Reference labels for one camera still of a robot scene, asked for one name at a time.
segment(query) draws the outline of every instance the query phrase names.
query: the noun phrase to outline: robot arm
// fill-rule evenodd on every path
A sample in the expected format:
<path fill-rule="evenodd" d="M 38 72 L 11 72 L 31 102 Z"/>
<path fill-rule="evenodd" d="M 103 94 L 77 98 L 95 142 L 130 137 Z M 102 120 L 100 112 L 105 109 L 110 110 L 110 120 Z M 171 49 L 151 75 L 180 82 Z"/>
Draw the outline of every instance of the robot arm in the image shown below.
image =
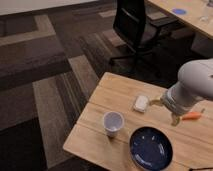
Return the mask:
<path fill-rule="evenodd" d="M 201 100 L 213 100 L 213 59 L 184 64 L 178 82 L 161 97 L 161 102 L 176 116 L 188 113 Z"/>

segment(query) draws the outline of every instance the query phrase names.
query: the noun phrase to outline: dark blue bowl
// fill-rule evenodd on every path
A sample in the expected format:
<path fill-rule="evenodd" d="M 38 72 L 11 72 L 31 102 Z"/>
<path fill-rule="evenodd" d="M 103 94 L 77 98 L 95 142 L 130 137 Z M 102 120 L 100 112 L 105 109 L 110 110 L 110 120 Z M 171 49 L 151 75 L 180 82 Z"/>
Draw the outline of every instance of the dark blue bowl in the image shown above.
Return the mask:
<path fill-rule="evenodd" d="M 165 169 L 173 156 L 172 145 L 166 135 L 151 127 L 139 128 L 132 134 L 130 152 L 139 167 L 151 171 Z"/>

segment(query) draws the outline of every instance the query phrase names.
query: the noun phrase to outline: paper cup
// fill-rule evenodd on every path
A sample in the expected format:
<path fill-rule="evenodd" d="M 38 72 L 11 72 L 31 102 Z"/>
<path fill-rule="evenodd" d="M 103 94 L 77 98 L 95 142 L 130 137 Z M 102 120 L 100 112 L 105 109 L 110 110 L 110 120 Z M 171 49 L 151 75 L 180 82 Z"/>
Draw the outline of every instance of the paper cup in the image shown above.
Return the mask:
<path fill-rule="evenodd" d="M 113 138 L 117 132 L 124 126 L 124 118 L 121 113 L 108 112 L 104 114 L 103 126 L 106 130 L 107 136 Z"/>

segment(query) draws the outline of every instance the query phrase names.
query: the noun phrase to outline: orange carrot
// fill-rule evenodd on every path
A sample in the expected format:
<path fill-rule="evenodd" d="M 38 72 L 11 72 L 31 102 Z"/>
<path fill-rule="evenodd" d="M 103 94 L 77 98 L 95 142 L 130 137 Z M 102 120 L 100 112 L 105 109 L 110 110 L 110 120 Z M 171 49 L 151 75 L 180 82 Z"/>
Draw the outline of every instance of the orange carrot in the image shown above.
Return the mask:
<path fill-rule="evenodd" d="M 202 116 L 202 113 L 200 112 L 189 112 L 182 116 L 182 120 L 196 120 L 199 119 Z"/>

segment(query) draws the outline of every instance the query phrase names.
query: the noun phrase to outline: desk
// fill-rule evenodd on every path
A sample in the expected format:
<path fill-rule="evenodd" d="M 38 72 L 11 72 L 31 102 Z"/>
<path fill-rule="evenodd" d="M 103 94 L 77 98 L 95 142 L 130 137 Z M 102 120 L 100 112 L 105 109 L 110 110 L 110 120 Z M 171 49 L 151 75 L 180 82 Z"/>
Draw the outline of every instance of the desk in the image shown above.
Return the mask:
<path fill-rule="evenodd" d="M 130 157 L 129 139 L 137 128 L 152 126 L 171 140 L 174 156 L 167 170 L 213 167 L 212 103 L 205 101 L 195 107 L 197 111 L 205 107 L 201 119 L 184 121 L 177 127 L 170 125 L 170 112 L 164 107 L 149 107 L 145 114 L 132 109 L 137 95 L 152 99 L 164 91 L 154 85 L 105 73 L 68 136 L 64 150 L 108 170 L 139 170 Z M 102 117 L 112 110 L 123 113 L 125 126 L 110 140 L 102 126 Z"/>
<path fill-rule="evenodd" d="M 200 21 L 202 16 L 204 0 L 147 0 L 152 5 L 164 10 L 174 16 L 180 21 L 206 35 L 208 38 L 213 39 L 213 21 L 204 22 Z M 176 15 L 172 12 L 174 8 L 181 8 L 187 11 L 186 15 Z"/>

